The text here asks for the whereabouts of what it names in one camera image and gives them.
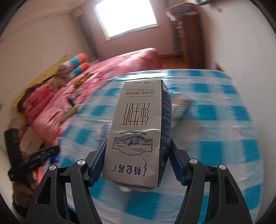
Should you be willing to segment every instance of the ceiling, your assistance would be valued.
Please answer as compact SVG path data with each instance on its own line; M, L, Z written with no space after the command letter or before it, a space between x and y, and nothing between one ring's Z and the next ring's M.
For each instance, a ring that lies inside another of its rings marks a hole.
M17 11L2 34L0 41L46 18L70 13L86 0L28 0Z

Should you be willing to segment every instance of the wooden cabinet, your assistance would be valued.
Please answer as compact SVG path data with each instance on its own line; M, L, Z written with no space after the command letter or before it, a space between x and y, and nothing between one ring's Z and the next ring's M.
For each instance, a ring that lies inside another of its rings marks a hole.
M199 15L185 15L179 23L178 34L184 61L191 69L205 69L205 50Z

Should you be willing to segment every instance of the stack of items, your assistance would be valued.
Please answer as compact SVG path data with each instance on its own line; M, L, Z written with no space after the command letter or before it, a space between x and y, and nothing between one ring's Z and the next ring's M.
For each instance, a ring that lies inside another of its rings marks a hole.
M53 86L53 90L57 92L66 83L88 69L90 64L85 62L87 59L87 54L81 53L62 63L57 68L57 74L48 81Z
M180 3L175 6L166 9L166 15L170 18L170 20L177 24L181 22L182 16L184 15L197 15L197 5L193 3Z

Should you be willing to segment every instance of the milk carton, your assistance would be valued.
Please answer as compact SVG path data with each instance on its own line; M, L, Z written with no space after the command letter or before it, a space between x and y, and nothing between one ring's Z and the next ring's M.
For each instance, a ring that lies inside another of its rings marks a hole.
M168 160L171 97L162 80L125 82L102 177L135 190L158 187Z

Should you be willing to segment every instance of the blue gripper pad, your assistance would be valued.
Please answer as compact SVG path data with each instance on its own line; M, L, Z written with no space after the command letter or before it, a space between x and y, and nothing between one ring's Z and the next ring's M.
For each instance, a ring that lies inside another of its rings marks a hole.
M174 175L176 179L181 183L181 185L185 185L186 183L186 178L184 176L185 167L181 162L181 159L179 158L179 155L177 154L176 149L174 147L170 147L169 160L171 162L172 169L174 171Z
M107 146L107 140L105 140L98 151L90 152L87 156L87 163L89 166L88 175L90 177L89 184L94 186L94 183L98 182L102 173L104 165L104 156Z

